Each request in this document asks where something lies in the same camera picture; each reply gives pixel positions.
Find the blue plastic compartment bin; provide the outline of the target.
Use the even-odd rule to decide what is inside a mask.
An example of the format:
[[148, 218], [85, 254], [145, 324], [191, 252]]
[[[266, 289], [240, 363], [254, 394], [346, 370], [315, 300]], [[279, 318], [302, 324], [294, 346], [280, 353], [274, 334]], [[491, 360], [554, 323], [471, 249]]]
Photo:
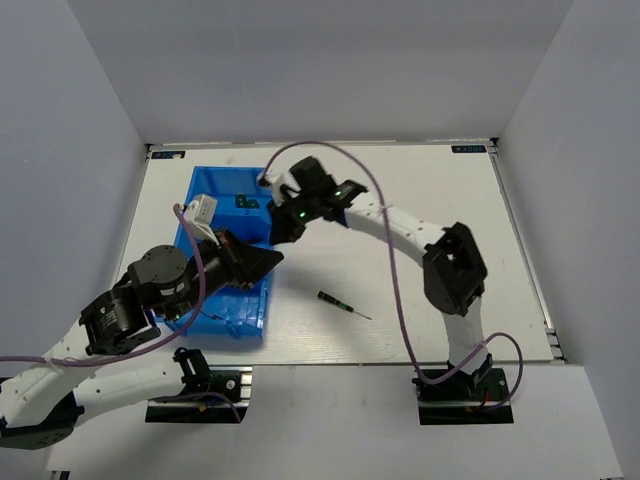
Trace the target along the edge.
[[188, 334], [262, 338], [268, 319], [276, 254], [269, 243], [271, 193], [257, 184], [257, 167], [204, 167], [193, 170], [186, 201], [208, 195], [217, 201], [210, 222], [221, 233], [222, 265], [239, 278], [208, 293]]

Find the black green handled screwdriver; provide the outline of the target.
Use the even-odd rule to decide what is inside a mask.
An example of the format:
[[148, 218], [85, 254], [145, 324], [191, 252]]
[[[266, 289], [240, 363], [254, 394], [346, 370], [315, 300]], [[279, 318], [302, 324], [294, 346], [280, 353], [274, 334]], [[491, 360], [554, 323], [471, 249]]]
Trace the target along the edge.
[[354, 307], [346, 304], [344, 301], [336, 299], [334, 296], [324, 292], [324, 291], [319, 291], [317, 294], [317, 298], [329, 305], [332, 305], [334, 307], [337, 307], [339, 309], [341, 309], [342, 311], [348, 312], [350, 314], [354, 314], [354, 315], [358, 315], [362, 318], [365, 318], [367, 320], [371, 320], [371, 317], [364, 315], [363, 313], [357, 311]]

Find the red blue handled screwdriver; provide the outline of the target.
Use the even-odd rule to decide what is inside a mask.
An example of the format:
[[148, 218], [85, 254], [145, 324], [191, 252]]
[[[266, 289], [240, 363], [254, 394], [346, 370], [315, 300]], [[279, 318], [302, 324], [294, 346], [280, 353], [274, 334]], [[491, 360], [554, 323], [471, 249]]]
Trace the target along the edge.
[[200, 315], [203, 315], [204, 317], [210, 319], [210, 320], [214, 320], [214, 321], [223, 321], [224, 319], [218, 315], [214, 315], [214, 314], [210, 314], [208, 312], [205, 312], [204, 310], [200, 310], [199, 312]]

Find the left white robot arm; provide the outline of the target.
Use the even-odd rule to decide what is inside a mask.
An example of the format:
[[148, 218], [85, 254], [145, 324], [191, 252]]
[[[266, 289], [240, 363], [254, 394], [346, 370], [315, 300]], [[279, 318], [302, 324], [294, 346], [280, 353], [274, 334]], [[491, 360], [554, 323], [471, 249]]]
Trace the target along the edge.
[[247, 290], [283, 260], [223, 230], [193, 257], [156, 246], [130, 264], [114, 287], [80, 314], [69, 332], [28, 370], [1, 382], [1, 445], [38, 450], [69, 437], [82, 422], [140, 400], [205, 396], [211, 374], [199, 350], [179, 349], [167, 363], [95, 378], [101, 367], [145, 354], [159, 338], [156, 317], [196, 318], [225, 287]]

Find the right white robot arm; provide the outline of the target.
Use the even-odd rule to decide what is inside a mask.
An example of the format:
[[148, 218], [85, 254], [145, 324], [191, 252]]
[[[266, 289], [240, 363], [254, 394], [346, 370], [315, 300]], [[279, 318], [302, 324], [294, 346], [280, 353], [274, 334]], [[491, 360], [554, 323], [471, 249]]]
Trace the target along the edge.
[[258, 182], [271, 191], [271, 244], [293, 243], [309, 222], [322, 219], [381, 240], [414, 260], [422, 269], [425, 297], [445, 325], [448, 371], [440, 377], [441, 386], [466, 399], [486, 389], [493, 364], [481, 322], [488, 271], [466, 225], [434, 225], [381, 203], [358, 182], [337, 183], [313, 156], [279, 176], [262, 174]]

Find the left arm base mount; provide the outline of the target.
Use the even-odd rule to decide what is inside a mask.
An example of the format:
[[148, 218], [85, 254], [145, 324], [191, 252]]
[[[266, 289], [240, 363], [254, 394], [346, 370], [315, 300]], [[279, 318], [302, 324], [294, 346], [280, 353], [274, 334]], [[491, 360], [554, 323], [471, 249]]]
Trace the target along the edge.
[[200, 385], [187, 385], [176, 397], [149, 401], [146, 423], [240, 424], [251, 397], [253, 369], [224, 367]]

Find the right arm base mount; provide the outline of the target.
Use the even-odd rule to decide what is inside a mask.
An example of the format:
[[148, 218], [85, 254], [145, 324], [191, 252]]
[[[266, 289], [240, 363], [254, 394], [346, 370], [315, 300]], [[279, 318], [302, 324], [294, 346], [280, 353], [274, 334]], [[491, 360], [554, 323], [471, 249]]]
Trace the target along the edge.
[[436, 385], [428, 385], [415, 377], [412, 383], [417, 397], [423, 402], [472, 402], [496, 403], [505, 400], [509, 394], [506, 376], [502, 369], [491, 368], [476, 380], [464, 380], [462, 373]]

